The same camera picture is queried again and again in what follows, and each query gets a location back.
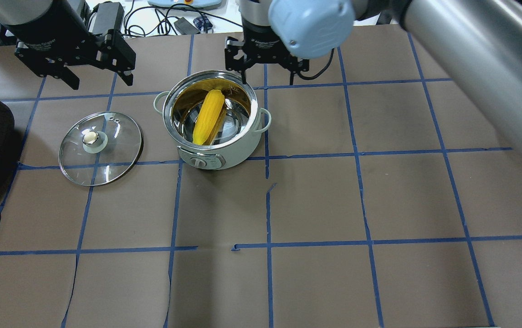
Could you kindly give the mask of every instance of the glass lid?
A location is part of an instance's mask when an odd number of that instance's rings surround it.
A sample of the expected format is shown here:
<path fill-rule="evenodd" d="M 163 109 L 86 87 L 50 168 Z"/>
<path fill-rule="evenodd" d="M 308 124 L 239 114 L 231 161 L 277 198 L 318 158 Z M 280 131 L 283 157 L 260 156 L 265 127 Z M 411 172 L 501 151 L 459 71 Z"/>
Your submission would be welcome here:
<path fill-rule="evenodd" d="M 116 112 L 92 114 L 78 121 L 59 149 L 59 166 L 73 183 L 106 185 L 126 174 L 142 153 L 138 124 Z"/>

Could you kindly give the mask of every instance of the grid line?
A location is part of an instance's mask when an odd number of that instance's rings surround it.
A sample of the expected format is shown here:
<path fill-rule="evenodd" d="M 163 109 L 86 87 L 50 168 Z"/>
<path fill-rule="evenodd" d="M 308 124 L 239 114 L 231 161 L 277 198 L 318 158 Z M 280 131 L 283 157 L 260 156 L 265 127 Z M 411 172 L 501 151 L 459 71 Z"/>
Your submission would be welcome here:
<path fill-rule="evenodd" d="M 473 242 L 484 241 L 522 241 L 522 235 L 502 236 L 475 236 L 470 237 Z M 373 245 L 399 245 L 399 244 L 424 244 L 424 243 L 459 243 L 467 242 L 465 237 L 442 238 L 416 238 L 416 239 L 372 239 Z M 316 246 L 353 246 L 368 245 L 369 241 L 285 241 L 271 243 L 271 247 L 316 247 Z M 234 244 L 231 251 L 242 249 L 256 249 L 269 247 L 267 243 L 243 243 Z M 138 253 L 143 251 L 195 251 L 198 246 L 157 246 L 157 247 L 130 247 L 130 248 L 105 248 L 105 249 L 48 249 L 36 251 L 0 251 L 0 256 L 21 255 L 61 255 L 61 254 L 107 254 L 107 253 Z"/>
<path fill-rule="evenodd" d="M 334 83 L 314 83 L 314 84 L 300 84 L 300 85 L 263 85 L 258 87 L 253 87 L 255 90 L 263 90 L 263 89 L 291 89 L 291 88 L 303 88 L 303 87 L 342 87 L 343 85 L 371 85 L 371 84 L 394 84 L 394 83 L 418 83 L 421 82 L 421 79 L 407 79 L 407 80 L 387 80 L 387 81 L 361 81 L 361 82 L 334 82 Z M 444 79 L 424 79 L 426 82 L 445 82 L 452 81 L 452 79 L 444 78 Z M 148 92 L 124 92 L 124 93 L 114 93 L 110 95 L 109 93 L 100 93 L 96 95 L 79 95 L 79 96 L 56 96 L 56 97 L 36 97 L 36 98 L 9 98 L 9 99 L 0 99 L 1 102 L 33 102 L 36 100 L 39 101 L 48 101 L 48 100 L 66 100 L 66 99 L 85 99 L 85 98 L 107 98 L 109 96 L 112 97 L 128 97 L 128 96 L 148 96 L 148 95 L 157 95 L 161 93 L 161 91 L 148 91 Z"/>
<path fill-rule="evenodd" d="M 117 82 L 117 73 L 113 73 L 113 80 L 111 81 L 111 91 L 109 92 L 109 100 L 107 101 L 107 108 L 105 109 L 106 112 L 109 112 L 111 110 L 111 102 L 113 100 L 113 91 L 115 90 L 115 83 Z M 101 128 L 101 131 L 105 131 L 105 127 L 107 126 L 107 121 L 103 121 L 103 126 Z M 95 177 L 97 176 L 97 170 L 99 169 L 99 158 L 101 157 L 101 152 L 97 153 L 95 155 L 95 164 L 93 165 L 93 175 L 91 178 L 91 185 L 95 184 Z M 65 315 L 63 316 L 63 321 L 61 322 L 61 328 L 65 328 L 67 324 L 67 317 L 69 316 L 69 309 L 71 307 L 71 302 L 73 301 L 73 294 L 75 291 L 75 283 L 77 282 L 77 271 L 78 271 L 78 262 L 80 257 L 80 250 L 82 246 L 82 240 L 85 235 L 85 227 L 87 226 L 87 219 L 89 216 L 89 209 L 91 207 L 91 201 L 93 196 L 93 186 L 89 187 L 89 192 L 87 195 L 87 203 L 85 205 L 85 210 L 83 212 L 82 216 L 82 223 L 81 223 L 81 230 L 79 232 L 79 238 L 77 242 L 77 253 L 75 254 L 75 273 L 73 276 L 73 286 L 71 287 L 71 295 L 69 297 L 69 303 L 67 304 L 67 309 L 65 310 Z"/>
<path fill-rule="evenodd" d="M 352 139 L 352 148 L 354 149 L 354 161 L 356 162 L 356 175 L 358 178 L 358 189 L 360 196 L 360 203 L 363 212 L 363 220 L 364 220 L 364 232 L 366 233 L 367 242 L 368 242 L 368 257 L 370 260 L 371 266 L 371 275 L 372 275 L 372 289 L 374 292 L 374 298 L 376 303 L 376 315 L 378 316 L 378 324 L 380 328 L 384 328 L 384 318 L 382 315 L 382 305 L 380 304 L 380 293 L 378 288 L 378 278 L 376 275 L 376 263 L 374 259 L 374 249 L 372 247 L 372 237 L 370 233 L 370 228 L 368 226 L 367 219 L 367 211 L 364 205 L 364 185 L 363 185 L 363 177 L 360 169 L 360 159 L 358 152 L 358 145 L 356 143 L 356 137 L 354 135 L 354 123 L 352 120 L 352 110 L 350 107 L 350 98 L 348 97 L 348 85 L 346 81 L 346 70 L 344 69 L 344 61 L 342 59 L 342 50 L 338 46 L 338 58 L 340 60 L 340 69 L 342 70 L 342 81 L 344 82 L 344 98 L 346 100 L 346 113 L 348 116 L 348 124 L 350 127 L 350 137 Z"/>
<path fill-rule="evenodd" d="M 189 77 L 192 73 L 192 53 L 194 49 L 194 35 L 190 36 L 190 49 L 188 51 L 188 68 L 186 68 L 186 76 Z M 168 319 L 170 314 L 170 307 L 172 305 L 172 276 L 174 275 L 174 255 L 176 248 L 176 231 L 178 230 L 178 212 L 180 210 L 180 188 L 182 187 L 182 171 L 184 168 L 184 161 L 178 157 L 178 179 L 176 181 L 176 196 L 174 199 L 174 218 L 172 220 L 172 236 L 170 239 L 170 246 L 172 247 L 168 258 L 168 308 L 166 309 L 166 317 L 164 320 L 164 328 L 168 328 Z"/>
<path fill-rule="evenodd" d="M 451 182 L 451 186 L 453 189 L 453 196 L 455 197 L 457 210 L 459 211 L 459 218 L 461 219 L 461 226 L 463 227 L 463 232 L 467 239 L 467 247 L 469 248 L 469 252 L 470 252 L 470 256 L 471 256 L 471 263 L 473 264 L 474 272 L 476 274 L 477 284 L 478 284 L 478 288 L 480 289 L 482 303 L 484 303 L 484 309 L 486 310 L 486 317 L 488 319 L 488 324 L 490 326 L 494 326 L 494 319 L 493 319 L 492 313 L 490 311 L 490 304 L 488 303 L 488 297 L 486 296 L 486 291 L 484 289 L 484 283 L 482 282 L 482 279 L 481 279 L 480 268 L 478 266 L 477 259 L 476 259 L 476 253 L 474 251 L 473 243 L 471 242 L 469 230 L 467 229 L 466 218 L 463 213 L 463 208 L 461 206 L 461 200 L 459 199 L 459 193 L 457 192 L 457 185 L 455 183 L 455 178 L 453 177 L 453 172 L 451 170 L 451 165 L 449 163 L 448 152 L 445 151 L 445 144 L 444 144 L 443 137 L 441 135 L 440 126 L 437 121 L 437 117 L 435 116 L 433 103 L 430 98 L 429 90 L 427 89 L 427 83 L 426 83 L 425 77 L 423 75 L 423 69 L 421 69 L 421 63 L 419 62 L 419 56 L 417 56 L 417 50 L 415 50 L 415 44 L 413 43 L 413 37 L 411 37 L 411 33 L 407 33 L 407 37 L 408 37 L 409 43 L 411 45 L 411 50 L 413 52 L 413 56 L 415 57 L 415 63 L 417 64 L 417 70 L 419 71 L 419 76 L 421 77 L 421 83 L 423 84 L 423 91 L 425 92 L 425 97 L 427 98 L 427 104 L 429 105 L 430 114 L 433 119 L 435 131 L 437 133 L 437 138 L 440 142 L 441 150 L 443 152 L 443 156 L 444 156 L 444 160 L 445 160 L 445 167 L 447 168 L 449 180 Z"/>
<path fill-rule="evenodd" d="M 266 153 L 269 152 L 269 141 L 266 140 Z M 458 152 L 493 152 L 493 151 L 511 151 L 510 147 L 496 147 L 496 148 L 457 148 L 457 149 L 445 149 L 448 153 Z M 359 156 L 384 156 L 384 155 L 409 155 L 409 154 L 442 154 L 441 149 L 420 149 L 415 151 L 371 151 L 371 152 L 359 152 Z M 295 158 L 328 158 L 328 157 L 353 157 L 354 153 L 330 153 L 330 154 L 299 154 L 299 155 L 268 155 L 265 156 L 251 156 L 246 160 L 267 160 L 267 159 L 295 159 Z M 179 160 L 148 160 L 138 161 L 136 165 L 162 165 L 162 164 L 178 164 Z M 128 166 L 132 162 L 110 162 L 110 163 L 98 163 L 99 166 Z M 66 165 L 66 169 L 88 169 L 94 168 L 95 164 L 80 164 L 80 165 Z M 19 163 L 18 170 L 59 170 L 58 165 L 49 166 L 30 166 L 28 164 Z M 269 177 L 269 162 L 266 162 L 266 177 Z"/>
<path fill-rule="evenodd" d="M 457 188 L 455 185 L 455 180 L 453 178 L 453 174 L 450 169 L 449 160 L 447 153 L 451 152 L 481 152 L 481 151 L 509 151 L 511 148 L 465 148 L 465 149 L 445 149 L 444 143 L 442 141 L 442 137 L 440 134 L 440 128 L 437 123 L 437 120 L 435 118 L 434 110 L 432 107 L 432 103 L 430 102 L 429 93 L 427 90 L 427 83 L 428 82 L 441 82 L 441 81 L 452 81 L 452 79 L 425 79 L 423 75 L 423 71 L 421 70 L 421 66 L 419 63 L 419 59 L 417 57 L 417 53 L 415 51 L 415 48 L 413 46 L 413 41 L 411 39 L 411 35 L 408 35 L 409 41 L 411 43 L 411 49 L 413 50 L 413 55 L 415 56 L 415 62 L 417 63 L 417 68 L 420 73 L 420 79 L 409 79 L 409 80 L 392 80 L 392 81 L 366 81 L 366 82 L 347 82 L 346 81 L 346 74 L 344 72 L 344 65 L 342 61 L 342 52 L 340 48 L 338 48 L 338 57 L 340 59 L 340 66 L 342 70 L 342 83 L 317 83 L 317 84 L 310 84 L 310 85 L 295 85 L 295 86 L 288 86 L 288 85 L 275 85 L 275 86 L 269 86 L 267 85 L 267 65 L 264 66 L 264 85 L 262 87 L 255 87 L 253 89 L 260 90 L 263 89 L 263 95 L 265 98 L 265 107 L 268 106 L 268 90 L 269 89 L 286 89 L 291 87 L 344 87 L 344 94 L 346 97 L 346 106 L 347 106 L 347 114 L 348 114 L 348 120 L 350 124 L 350 132 L 351 137 L 353 139 L 353 153 L 336 153 L 336 154 L 306 154 L 306 155 L 293 155 L 293 156 L 285 156 L 285 155 L 275 155 L 270 156 L 269 155 L 269 133 L 268 131 L 265 132 L 265 156 L 258 156 L 258 157 L 252 157 L 248 158 L 248 160 L 265 160 L 266 162 L 266 178 L 269 178 L 269 162 L 270 159 L 289 159 L 289 158 L 321 158 L 321 157 L 350 157 L 354 156 L 356 161 L 356 168 L 357 168 L 357 177 L 358 177 L 358 184 L 359 184 L 359 191 L 360 191 L 360 197 L 362 201 L 362 210 L 363 210 L 363 220 L 365 224 L 365 232 L 367 240 L 364 241 L 309 241 L 309 242 L 284 242 L 284 243 L 272 243 L 271 242 L 271 236 L 270 236 L 270 191 L 273 189 L 269 189 L 266 194 L 266 206 L 267 206 L 267 243 L 251 243 L 251 244 L 235 244 L 234 247 L 231 249 L 232 251 L 239 251 L 240 249 L 248 249 L 248 248 L 267 248 L 267 274 L 268 274 L 268 294 L 269 294 L 269 326 L 273 327 L 273 287 L 272 287 L 272 265 L 271 265 L 271 248 L 272 247 L 314 247 L 314 246 L 346 246 L 346 245 L 365 245 L 369 246 L 369 258 L 371 260 L 371 271 L 373 276 L 373 287 L 375 290 L 375 299 L 376 299 L 376 306 L 377 306 L 377 313 L 378 313 L 378 319 L 379 319 L 379 325 L 383 328 L 383 317 L 382 317 L 382 309 L 380 305 L 380 296 L 378 293 L 378 282 L 376 280 L 376 269 L 375 269 L 375 261 L 374 261 L 374 252 L 372 251 L 373 245 L 389 245 L 389 244 L 407 244 L 407 243 L 445 243 L 445 242 L 466 242 L 470 248 L 471 257 L 474 264 L 474 270 L 476 271 L 476 276 L 478 277 L 478 286 L 480 288 L 480 291 L 482 293 L 482 301 L 484 301 L 484 306 L 486 307 L 486 315 L 488 316 L 488 321 L 490 322 L 491 326 L 494 326 L 493 320 L 491 318 L 490 310 L 488 307 L 485 291 L 483 290 L 481 278 L 479 276 L 479 270 L 477 268 L 477 262 L 475 259 L 475 255 L 473 253 L 473 245 L 471 244 L 472 241 L 511 241 L 511 240 L 522 240 L 522 235 L 507 235 L 507 236 L 476 236 L 471 237 L 469 235 L 469 232 L 467 231 L 467 226 L 465 223 L 465 218 L 463 216 L 463 209 L 461 208 L 461 202 L 459 200 L 459 195 L 457 193 Z M 189 60 L 188 60 L 188 68 L 187 68 L 187 75 L 190 75 L 191 73 L 191 66 L 192 66 L 192 52 L 194 47 L 194 35 L 190 38 L 190 50 L 189 50 Z M 115 81 L 117 80 L 117 75 L 114 74 L 113 79 L 113 85 L 111 89 L 111 93 L 107 94 L 101 94 L 101 95 L 87 95 L 87 96 L 65 96 L 65 97 L 41 97 L 42 88 L 45 83 L 45 78 L 42 79 L 41 87 L 38 92 L 38 96 L 36 98 L 28 98 L 28 99 L 7 99 L 3 100 L 4 102 L 21 102 L 21 101 L 34 101 L 34 107 L 31 111 L 30 120 L 28 122 L 28 125 L 26 127 L 25 136 L 22 140 L 22 147 L 24 147 L 24 143 L 26 142 L 26 137 L 28 135 L 28 131 L 30 129 L 32 119 L 34 117 L 34 114 L 36 112 L 36 107 L 39 101 L 45 101 L 45 100 L 64 100 L 64 99 L 81 99 L 81 98 L 96 98 L 96 97 L 109 97 L 109 101 L 107 104 L 107 110 L 109 110 L 109 107 L 111 105 L 111 101 L 113 97 L 119 97 L 119 96 L 138 96 L 138 95 L 157 95 L 159 92 L 132 92 L 132 93 L 114 93 L 114 87 L 115 87 Z M 438 133 L 438 138 L 440 139 L 440 145 L 441 149 L 427 149 L 427 150 L 415 150 L 415 151 L 381 151 L 381 152 L 359 152 L 355 136 L 354 136 L 354 129 L 353 129 L 353 122 L 351 119 L 351 110 L 350 110 L 350 102 L 348 98 L 348 85 L 372 85 L 372 84 L 390 84 L 390 83 L 422 83 L 425 91 L 425 95 L 428 100 L 428 104 L 430 106 L 430 112 L 432 114 L 432 117 L 434 119 L 434 125 L 436 128 L 436 132 Z M 429 239 L 389 239 L 389 240 L 372 240 L 369 228 L 368 228 L 368 222 L 367 222 L 367 216 L 366 216 L 366 210 L 363 203 L 363 184 L 362 184 L 362 177 L 361 177 L 361 171 L 359 166 L 359 157 L 360 156 L 378 156 L 378 155 L 403 155 L 403 154 L 443 154 L 444 159 L 446 162 L 446 167 L 450 176 L 450 181 L 452 183 L 452 188 L 454 192 L 454 196 L 456 198 L 456 202 L 458 205 L 458 210 L 461 215 L 461 220 L 463 224 L 463 229 L 465 230 L 466 236 L 465 237 L 455 237 L 455 238 L 429 238 Z M 163 162 L 157 162 L 157 161 L 150 161 L 150 162 L 137 162 L 138 165 L 152 165 L 152 164 L 178 164 L 178 180 L 176 185 L 176 199 L 175 199 L 175 208 L 174 208 L 174 221 L 172 224 L 172 241 L 170 247 L 139 247 L 139 248 L 126 248 L 126 249 L 82 249 L 82 237 L 84 235 L 84 228 L 86 225 L 86 216 L 88 215 L 88 206 L 90 204 L 91 198 L 92 198 L 92 187 L 90 187 L 90 191 L 88 194 L 88 200 L 86 205 L 86 212 L 84 214 L 83 222 L 82 222 L 82 229 L 79 236 L 79 241 L 77 245 L 77 249 L 72 250 L 46 250 L 46 251 L 0 251 L 0 256 L 5 255 L 12 255 L 12 256 L 20 256 L 20 255 L 43 255 L 43 254 L 75 254 L 76 255 L 76 268 L 75 268 L 75 277 L 73 278 L 73 286 L 76 279 L 76 272 L 77 272 L 77 265 L 78 265 L 78 256 L 80 254 L 84 253 L 126 253 L 126 252 L 144 252 L 144 251 L 169 251 L 169 266 L 168 266 L 168 276 L 169 276 L 169 282 L 170 282 L 170 295 L 169 295 L 169 301 L 171 302 L 171 284 L 172 284 L 172 266 L 174 263 L 174 253 L 176 251 L 194 251 L 197 249 L 197 246 L 176 246 L 175 245 L 175 238 L 176 238 L 176 228 L 178 224 L 178 208 L 179 208 L 179 198 L 180 198 L 180 186 L 181 186 L 181 179 L 182 179 L 182 168 L 183 168 L 183 161 L 181 159 L 179 160 L 167 160 Z M 94 167 L 96 173 L 97 170 L 97 163 L 95 165 L 91 165 L 89 167 Z M 3 202 L 0 205 L 0 213 L 5 205 L 5 201 L 8 197 L 9 191 L 11 190 L 11 186 L 13 181 L 15 180 L 15 174 L 18 170 L 39 170 L 39 169 L 59 169 L 58 166 L 44 166 L 44 167 L 34 167 L 34 166 L 28 166 L 26 164 L 19 164 L 17 166 L 17 169 L 14 172 L 14 176 L 11 179 L 11 184 L 7 190 L 7 193 L 4 197 Z M 65 318 L 63 319 L 63 326 L 65 324 L 67 313 L 65 313 Z M 166 315 L 166 320 L 164 327 L 167 327 L 168 325 L 168 313 Z"/>
<path fill-rule="evenodd" d="M 263 85 L 267 87 L 267 64 L 263 64 Z M 263 104 L 265 108 L 269 107 L 269 92 L 267 88 L 263 89 Z M 264 117 L 265 125 L 269 122 L 267 116 Z M 265 131 L 263 136 L 265 141 L 265 179 L 269 180 L 270 174 L 270 156 L 269 156 L 269 130 Z M 266 207 L 266 232 L 267 232 L 267 308 L 269 309 L 269 328 L 273 328 L 274 316 L 273 316 L 273 257 L 271 255 L 271 191 L 275 187 L 274 183 L 265 195 L 265 207 Z"/>

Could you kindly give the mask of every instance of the pot handle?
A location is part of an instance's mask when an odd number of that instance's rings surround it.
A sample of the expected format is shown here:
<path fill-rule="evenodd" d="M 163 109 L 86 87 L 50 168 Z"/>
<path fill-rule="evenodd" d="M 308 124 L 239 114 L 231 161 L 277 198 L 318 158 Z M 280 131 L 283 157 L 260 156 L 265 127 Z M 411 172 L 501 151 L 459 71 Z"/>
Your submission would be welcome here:
<path fill-rule="evenodd" d="M 267 125 L 265 125 L 261 129 L 256 129 L 255 132 L 256 133 L 263 133 L 263 132 L 267 131 L 267 129 L 271 126 L 271 113 L 269 112 L 269 110 L 266 110 L 265 108 L 259 108 L 259 110 L 261 110 L 262 114 L 267 115 Z"/>
<path fill-rule="evenodd" d="M 157 114 L 163 115 L 163 113 L 158 110 L 158 102 L 163 97 L 166 97 L 169 93 L 170 93 L 170 91 L 164 91 L 164 92 L 159 93 L 157 96 L 155 96 L 155 98 L 154 98 L 154 110 L 157 112 Z"/>

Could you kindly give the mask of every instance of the corn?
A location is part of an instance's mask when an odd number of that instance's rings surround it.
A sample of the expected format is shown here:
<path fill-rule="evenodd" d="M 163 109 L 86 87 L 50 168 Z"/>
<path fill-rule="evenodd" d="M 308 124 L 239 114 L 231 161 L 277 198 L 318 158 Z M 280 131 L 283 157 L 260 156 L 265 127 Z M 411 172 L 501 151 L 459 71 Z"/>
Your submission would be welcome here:
<path fill-rule="evenodd" d="M 220 128 L 219 118 L 221 118 L 223 112 L 224 100 L 225 97 L 219 89 L 213 89 L 207 93 L 196 118 L 192 143 L 197 145 L 212 143 Z"/>

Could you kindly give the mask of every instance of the white pot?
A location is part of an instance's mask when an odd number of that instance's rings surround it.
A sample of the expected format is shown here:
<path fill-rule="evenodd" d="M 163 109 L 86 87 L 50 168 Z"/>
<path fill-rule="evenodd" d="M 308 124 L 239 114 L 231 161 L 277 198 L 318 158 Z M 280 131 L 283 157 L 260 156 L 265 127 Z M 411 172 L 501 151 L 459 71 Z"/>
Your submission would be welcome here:
<path fill-rule="evenodd" d="M 192 143 L 191 127 L 200 105 L 211 89 L 221 89 L 229 114 L 222 133 L 210 146 Z M 157 102 L 166 97 L 163 111 Z M 261 134 L 271 125 L 271 114 L 257 104 L 253 88 L 240 77 L 224 71 L 203 71 L 186 77 L 169 92 L 159 94 L 154 109 L 163 114 L 166 130 L 176 142 L 180 158 L 199 169 L 222 170 L 243 162 L 259 144 Z M 267 115 L 267 124 L 262 113 Z"/>

